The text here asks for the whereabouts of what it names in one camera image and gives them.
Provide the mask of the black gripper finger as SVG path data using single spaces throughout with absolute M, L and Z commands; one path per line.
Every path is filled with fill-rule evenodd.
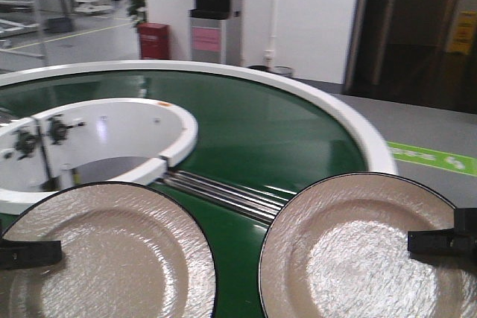
M 9 241 L 1 239 L 1 269 L 21 270 L 61 262 L 60 241 Z
M 407 250 L 420 255 L 465 257 L 476 263 L 476 208 L 454 209 L 450 229 L 409 231 Z

